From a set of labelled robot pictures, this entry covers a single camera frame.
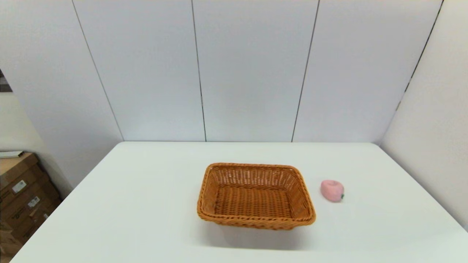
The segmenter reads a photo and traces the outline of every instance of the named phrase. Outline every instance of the wicker basket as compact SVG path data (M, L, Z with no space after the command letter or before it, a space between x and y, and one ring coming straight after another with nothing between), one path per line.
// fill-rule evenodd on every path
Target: wicker basket
M203 179L197 212L220 225L293 229L315 221L300 172L286 165L214 163Z

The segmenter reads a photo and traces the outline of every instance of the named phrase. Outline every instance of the woven basket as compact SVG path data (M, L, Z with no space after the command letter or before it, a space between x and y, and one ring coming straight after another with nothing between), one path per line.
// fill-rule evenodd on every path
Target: woven basket
M209 165L197 212L201 219L220 225L275 230L315 221L304 179L287 165Z

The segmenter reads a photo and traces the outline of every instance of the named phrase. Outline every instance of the white paper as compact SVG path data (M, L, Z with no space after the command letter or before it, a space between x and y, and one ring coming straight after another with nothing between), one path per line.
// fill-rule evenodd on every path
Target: white paper
M33 199L28 203L28 206L29 206L30 208L32 208L32 207L36 206L37 203L39 203L39 201L41 201L41 200L39 199L39 197L35 197L35 198L33 198Z
M21 191L26 185L26 182L24 180L21 180L19 183L15 184L15 186L13 186L11 190L13 190L13 192L15 192L16 194L19 191Z

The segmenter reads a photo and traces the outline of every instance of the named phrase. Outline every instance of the cardboard box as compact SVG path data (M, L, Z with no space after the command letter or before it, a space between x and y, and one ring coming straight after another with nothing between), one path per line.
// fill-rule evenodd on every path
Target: cardboard box
M22 246L38 227L32 219L27 218L15 230L0 230L0 242Z
M0 190L38 162L34 153L23 153L18 158L0 159Z
M29 216L40 204L49 206L52 200L59 197L49 177L43 176L32 184L23 194L7 205L0 215L0 229L13 230Z
M0 243L0 251L4 255L15 255L20 251L22 246L14 244Z
M39 205L29 216L33 219L34 223L40 226L49 216L55 211L55 209L62 203L62 201L57 198L53 200L49 205L47 202L44 202Z
M19 177L13 180L10 184L0 191L0 209L3 209L11 203L16 196L23 193L29 188L37 179L42 177L44 172L37 164L22 173Z
M26 218L16 227L15 230L0 230L0 242L24 245L50 214L52 214L60 202L58 198L49 202L49 206L45 206L46 203L44 202L29 215L29 218Z

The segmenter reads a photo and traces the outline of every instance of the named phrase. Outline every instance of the white table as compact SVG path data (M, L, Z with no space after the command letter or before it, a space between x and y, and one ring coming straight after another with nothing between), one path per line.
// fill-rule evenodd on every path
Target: white table
M295 166L317 221L292 231L202 221L213 162ZM342 203L321 196L324 179L343 183ZM468 233L373 144L124 142L12 261L30 262L467 263Z

